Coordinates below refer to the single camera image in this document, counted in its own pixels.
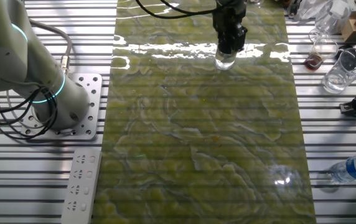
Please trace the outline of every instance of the plastic bag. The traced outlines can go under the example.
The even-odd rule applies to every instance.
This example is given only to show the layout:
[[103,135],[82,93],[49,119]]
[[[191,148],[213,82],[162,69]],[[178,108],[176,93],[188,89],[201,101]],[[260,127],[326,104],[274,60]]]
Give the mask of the plastic bag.
[[316,17],[316,14],[322,9],[328,0],[302,0],[298,9],[295,21]]

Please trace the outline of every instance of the power strip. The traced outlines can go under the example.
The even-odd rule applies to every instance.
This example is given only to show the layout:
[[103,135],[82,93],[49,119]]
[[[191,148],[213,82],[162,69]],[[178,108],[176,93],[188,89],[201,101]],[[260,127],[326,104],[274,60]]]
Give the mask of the power strip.
[[89,224],[101,164],[101,151],[76,149],[68,179],[62,224]]

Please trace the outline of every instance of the green marble slab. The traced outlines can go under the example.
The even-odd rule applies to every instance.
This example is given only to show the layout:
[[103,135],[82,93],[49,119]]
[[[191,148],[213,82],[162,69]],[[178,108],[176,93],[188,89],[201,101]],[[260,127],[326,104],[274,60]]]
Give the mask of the green marble slab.
[[315,223],[278,3],[248,6],[245,51],[225,72],[211,15],[156,19],[120,0],[117,16],[94,223]]

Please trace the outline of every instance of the drinking glass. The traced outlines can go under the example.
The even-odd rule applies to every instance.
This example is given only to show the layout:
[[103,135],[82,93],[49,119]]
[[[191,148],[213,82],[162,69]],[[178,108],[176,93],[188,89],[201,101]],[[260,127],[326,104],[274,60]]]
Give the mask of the drinking glass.
[[323,77],[325,90],[341,93],[356,80],[356,49],[344,50],[333,68]]
[[312,71],[317,70],[325,60],[333,58],[338,51],[339,46],[334,40],[324,37],[319,38],[314,42],[304,65]]
[[329,0],[316,15],[315,27],[309,33],[311,41],[339,33],[350,17],[347,0]]

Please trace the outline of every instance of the gray cable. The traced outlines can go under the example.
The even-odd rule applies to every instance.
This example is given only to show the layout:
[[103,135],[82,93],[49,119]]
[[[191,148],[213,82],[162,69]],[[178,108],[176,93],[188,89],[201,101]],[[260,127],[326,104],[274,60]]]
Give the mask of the gray cable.
[[38,28],[45,29],[47,31],[51,31],[51,32],[61,35],[67,41],[67,49],[65,52],[65,56],[70,55],[70,52],[72,51],[73,43],[72,43],[72,40],[70,39],[70,37],[65,32],[63,32],[60,29],[55,28],[53,26],[49,26],[49,25],[43,24],[41,22],[34,21],[32,19],[30,19],[30,24],[32,24],[33,26],[36,26]]

